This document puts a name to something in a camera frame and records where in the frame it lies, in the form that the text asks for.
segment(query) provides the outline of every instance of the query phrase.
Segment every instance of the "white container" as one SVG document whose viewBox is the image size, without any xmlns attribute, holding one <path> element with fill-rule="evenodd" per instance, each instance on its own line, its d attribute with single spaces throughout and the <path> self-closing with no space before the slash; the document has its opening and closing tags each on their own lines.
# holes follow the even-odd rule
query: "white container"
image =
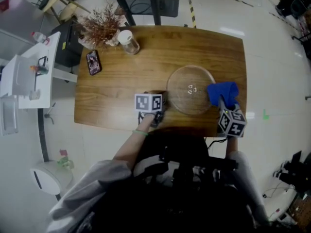
<svg viewBox="0 0 311 233">
<path fill-rule="evenodd" d="M 53 195 L 63 191 L 72 180 L 72 172 L 56 161 L 42 162 L 31 168 L 30 174 L 40 190 Z"/>
<path fill-rule="evenodd" d="M 11 95 L 29 96 L 35 89 L 35 72 L 30 66 L 38 60 L 15 55 L 2 71 L 0 97 Z"/>
<path fill-rule="evenodd" d="M 133 33 L 129 30 L 123 30 L 118 35 L 118 41 L 122 44 L 124 51 L 130 55 L 137 54 L 139 44 L 135 40 Z"/>
</svg>

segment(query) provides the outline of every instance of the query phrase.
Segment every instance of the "white tile floor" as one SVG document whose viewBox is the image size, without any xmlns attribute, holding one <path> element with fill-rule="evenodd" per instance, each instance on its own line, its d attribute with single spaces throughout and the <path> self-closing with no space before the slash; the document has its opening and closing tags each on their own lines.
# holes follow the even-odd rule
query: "white tile floor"
<svg viewBox="0 0 311 233">
<path fill-rule="evenodd" d="M 104 0 L 77 0 L 89 10 L 101 8 Z M 299 35 L 292 27 L 270 15 L 277 15 L 274 5 L 278 0 L 242 0 L 250 7 L 234 0 L 192 0 L 199 29 L 240 37 L 244 42 L 247 68 L 247 119 L 244 138 L 239 139 L 239 150 L 246 153 L 259 189 L 264 192 L 278 184 L 272 173 L 292 154 L 310 152 L 311 68 L 300 43 L 291 40 Z M 152 16 L 134 16 L 137 25 L 153 24 Z M 180 0 L 176 18 L 162 17 L 162 25 L 192 27 L 188 0 Z M 294 26 L 295 20 L 288 18 Z M 75 163 L 74 182 L 95 162 L 111 159 L 130 132 L 101 129 L 73 122 L 75 85 L 53 81 L 53 98 L 57 102 L 52 117 L 45 121 L 49 155 L 60 158 L 58 151 L 67 149 Z M 263 120 L 263 110 L 269 115 Z M 215 143 L 211 156 L 225 156 L 225 143 Z M 286 195 L 282 189 L 272 199 L 266 199 L 268 214 L 287 208 L 293 191 Z"/>
</svg>

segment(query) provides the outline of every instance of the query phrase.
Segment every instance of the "phone case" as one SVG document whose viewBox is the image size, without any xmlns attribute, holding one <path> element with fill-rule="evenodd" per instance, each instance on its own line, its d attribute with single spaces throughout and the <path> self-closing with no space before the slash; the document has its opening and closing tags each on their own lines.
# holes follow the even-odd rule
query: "phone case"
<svg viewBox="0 0 311 233">
<path fill-rule="evenodd" d="M 95 75 L 102 70 L 101 62 L 99 61 L 98 53 L 96 50 L 86 55 L 86 61 L 90 75 Z"/>
</svg>

